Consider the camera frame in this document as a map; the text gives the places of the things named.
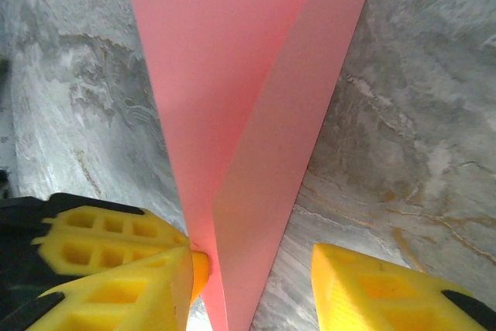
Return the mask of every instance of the marble veining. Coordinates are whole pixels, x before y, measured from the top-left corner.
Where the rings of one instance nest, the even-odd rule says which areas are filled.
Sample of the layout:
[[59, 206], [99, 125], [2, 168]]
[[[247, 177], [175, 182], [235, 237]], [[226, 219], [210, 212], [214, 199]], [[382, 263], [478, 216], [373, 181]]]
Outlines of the marble veining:
[[[20, 194], [143, 206], [184, 229], [129, 0], [0, 0], [0, 15]], [[318, 241], [496, 308], [494, 93], [495, 0], [367, 0], [252, 329], [317, 330]], [[200, 301], [188, 328], [210, 329]]]

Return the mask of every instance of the folded pink paper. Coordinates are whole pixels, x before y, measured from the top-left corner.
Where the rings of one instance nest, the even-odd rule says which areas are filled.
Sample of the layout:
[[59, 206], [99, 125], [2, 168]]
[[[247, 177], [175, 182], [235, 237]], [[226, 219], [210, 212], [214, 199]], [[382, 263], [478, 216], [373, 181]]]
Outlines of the folded pink paper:
[[215, 331], [247, 331], [365, 0], [132, 0]]

